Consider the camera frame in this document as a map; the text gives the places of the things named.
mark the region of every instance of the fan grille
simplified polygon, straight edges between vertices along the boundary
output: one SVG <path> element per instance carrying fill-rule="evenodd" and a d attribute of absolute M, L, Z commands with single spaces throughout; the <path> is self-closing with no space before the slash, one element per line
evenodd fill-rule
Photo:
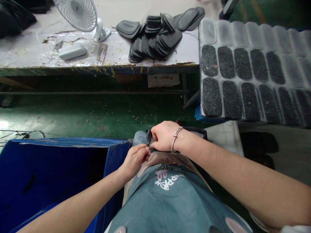
<path fill-rule="evenodd" d="M 92 0 L 54 0 L 56 7 L 74 28 L 91 32 L 97 25 L 97 12 Z"/>

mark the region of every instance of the wrist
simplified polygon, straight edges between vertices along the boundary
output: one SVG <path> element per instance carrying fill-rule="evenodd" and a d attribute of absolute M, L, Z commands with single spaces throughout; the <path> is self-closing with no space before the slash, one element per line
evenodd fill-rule
<path fill-rule="evenodd" d="M 178 135 L 177 135 L 177 138 L 175 140 L 175 143 L 174 143 L 174 146 L 173 146 L 173 149 L 175 151 L 179 151 L 182 153 L 183 151 L 183 148 L 185 146 L 185 140 L 187 138 L 187 134 L 190 133 L 189 131 L 185 130 L 184 128 L 182 128 Z"/>

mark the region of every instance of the white fan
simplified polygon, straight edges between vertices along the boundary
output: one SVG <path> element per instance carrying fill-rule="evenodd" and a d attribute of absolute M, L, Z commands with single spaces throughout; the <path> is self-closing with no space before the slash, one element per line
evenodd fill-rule
<path fill-rule="evenodd" d="M 82 32 L 92 32 L 94 40 L 102 42 L 111 31 L 103 28 L 103 21 L 97 18 L 97 11 L 92 0 L 54 0 L 56 7 L 74 28 Z"/>

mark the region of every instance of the silver bracelet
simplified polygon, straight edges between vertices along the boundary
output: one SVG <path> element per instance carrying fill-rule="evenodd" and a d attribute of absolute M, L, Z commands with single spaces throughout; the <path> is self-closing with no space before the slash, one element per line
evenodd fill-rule
<path fill-rule="evenodd" d="M 174 146 L 174 142 L 175 142 L 175 139 L 177 138 L 177 134 L 179 133 L 179 131 L 182 129 L 182 127 L 180 126 L 178 128 L 178 130 L 176 131 L 176 133 L 174 134 L 174 140 L 172 142 L 172 145 L 171 145 L 171 152 L 176 152 L 176 151 L 173 151 L 173 146 Z"/>

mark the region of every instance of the blue bin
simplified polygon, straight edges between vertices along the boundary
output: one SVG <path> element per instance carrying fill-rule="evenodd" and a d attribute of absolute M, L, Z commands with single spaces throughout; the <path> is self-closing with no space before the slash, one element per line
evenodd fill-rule
<path fill-rule="evenodd" d="M 0 154 L 0 232 L 34 218 L 117 170 L 130 143 L 117 139 L 55 138 L 9 141 Z M 102 233 L 121 208 L 116 193 L 85 232 Z"/>

